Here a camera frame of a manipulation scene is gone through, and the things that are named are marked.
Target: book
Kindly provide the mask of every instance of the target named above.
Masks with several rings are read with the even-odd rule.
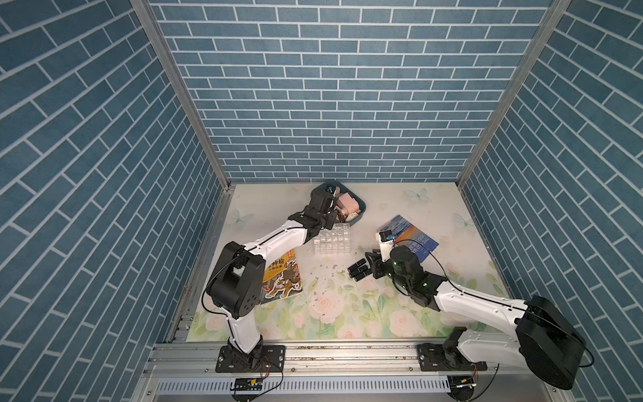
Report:
[[[429,256],[429,251],[435,250],[438,242],[433,240],[429,235],[419,230],[411,222],[407,221],[400,215],[391,219],[379,229],[379,232],[390,230],[393,233],[395,243],[399,246],[406,246],[417,255],[420,262]]]
[[[259,304],[294,296],[302,291],[302,279],[293,249],[266,268]]]

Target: brick wallpaper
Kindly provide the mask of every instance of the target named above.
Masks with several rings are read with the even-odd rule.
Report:
[[[121,401],[220,186],[128,0],[0,1],[0,401]]]
[[[578,401],[643,400],[642,21],[573,0],[464,188],[513,292],[588,339]]]
[[[550,0],[151,3],[233,182],[454,181]]]

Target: mounting plate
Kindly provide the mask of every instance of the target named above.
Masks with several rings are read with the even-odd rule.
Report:
[[[449,363],[447,365],[444,357],[444,348],[442,345],[435,345],[434,343],[422,343],[417,346],[417,356],[420,362],[420,370],[422,371],[470,371],[471,362],[464,360],[458,363]],[[478,368],[478,371],[487,370],[487,364],[484,361],[473,363]]]
[[[283,345],[264,345],[261,348],[261,367],[248,369],[243,361],[234,358],[234,354],[230,352],[228,346],[224,346],[219,350],[219,358],[217,359],[217,372],[267,372],[268,361],[273,365],[278,365],[279,368],[271,367],[271,372],[277,372],[279,369],[284,369],[285,346]]]

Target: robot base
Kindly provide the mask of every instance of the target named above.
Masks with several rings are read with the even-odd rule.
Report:
[[[245,354],[234,347],[230,341],[219,351],[217,360],[217,372],[267,372],[269,365],[278,365],[278,369],[284,369],[285,346],[264,345],[263,338],[260,339],[250,353]]]
[[[434,343],[422,343],[417,346],[417,355],[422,371],[469,371],[473,366],[478,371],[487,370],[487,364],[484,361],[472,363],[465,359],[462,353],[457,349],[460,335],[467,329],[465,327],[455,327],[449,338],[442,345]]]
[[[455,364],[446,358],[442,345],[434,343],[422,343],[417,346],[417,354],[420,357],[420,369],[422,371],[472,371],[475,365],[478,371],[486,371],[487,364],[484,361],[478,363],[471,363],[463,359],[456,361]]]

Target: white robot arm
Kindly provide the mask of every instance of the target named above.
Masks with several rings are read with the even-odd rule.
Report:
[[[261,349],[252,311],[260,302],[266,266],[317,236],[320,230],[331,229],[337,215],[335,205],[331,193],[315,191],[311,202],[279,228],[246,244],[229,242],[224,246],[205,293],[228,317],[230,344],[241,353],[248,355],[257,347]]]
[[[205,292],[225,312],[231,330],[228,350],[237,360],[247,360],[245,367],[256,367],[261,359],[262,337],[253,308],[260,302],[265,267],[321,229],[331,229],[335,204],[332,194],[314,192],[310,204],[276,230],[243,245],[229,242],[221,252]],[[526,367],[555,387],[571,389],[585,340],[549,300],[534,296],[527,303],[467,289],[425,272],[405,246],[366,257],[376,279],[388,275],[420,306],[464,315],[503,332],[456,328],[444,343],[444,361],[459,367],[479,361]]]

